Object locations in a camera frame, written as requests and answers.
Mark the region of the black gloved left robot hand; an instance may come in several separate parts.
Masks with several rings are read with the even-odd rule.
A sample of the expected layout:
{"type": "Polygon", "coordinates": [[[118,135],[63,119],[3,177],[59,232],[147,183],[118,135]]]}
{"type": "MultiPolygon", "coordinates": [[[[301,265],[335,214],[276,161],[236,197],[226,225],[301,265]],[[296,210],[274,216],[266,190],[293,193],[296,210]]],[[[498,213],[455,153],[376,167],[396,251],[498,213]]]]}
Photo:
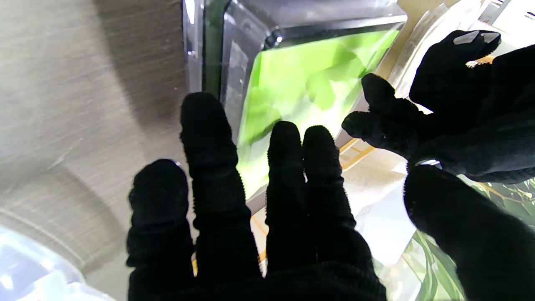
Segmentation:
{"type": "Polygon", "coordinates": [[[376,74],[361,84],[369,105],[342,122],[348,135],[386,149],[408,170],[430,165],[477,182],[517,184],[534,177],[534,46],[469,67],[493,53],[498,32],[456,30],[430,46],[409,98],[376,74]]]}

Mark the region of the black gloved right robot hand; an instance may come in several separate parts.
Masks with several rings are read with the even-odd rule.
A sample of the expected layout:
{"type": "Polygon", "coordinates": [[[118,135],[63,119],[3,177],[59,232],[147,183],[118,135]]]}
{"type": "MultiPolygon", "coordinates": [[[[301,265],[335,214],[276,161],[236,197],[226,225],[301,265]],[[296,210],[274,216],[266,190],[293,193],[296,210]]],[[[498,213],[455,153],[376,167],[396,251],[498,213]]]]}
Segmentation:
{"type": "MultiPolygon", "coordinates": [[[[292,122],[273,128],[269,148],[262,276],[237,149],[221,103],[192,93],[180,135],[192,178],[170,159],[134,177],[127,236],[130,301],[385,301],[366,240],[356,231],[339,151],[313,126],[304,141],[292,122]]],[[[533,301],[534,232],[457,176],[416,166],[405,180],[412,223],[456,264],[468,301],[533,301]]]]}

